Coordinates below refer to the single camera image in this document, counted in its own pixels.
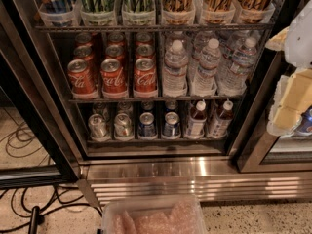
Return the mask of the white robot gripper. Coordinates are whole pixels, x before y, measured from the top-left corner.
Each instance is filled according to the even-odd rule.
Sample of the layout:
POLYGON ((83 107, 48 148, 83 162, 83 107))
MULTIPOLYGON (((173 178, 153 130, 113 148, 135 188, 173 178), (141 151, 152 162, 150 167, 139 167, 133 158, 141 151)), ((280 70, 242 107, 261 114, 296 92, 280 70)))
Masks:
POLYGON ((300 68, 291 76, 282 75, 273 96, 267 132, 272 136, 291 134, 302 122, 302 114, 312 105, 312 0, 265 47, 285 52, 286 62, 300 68))

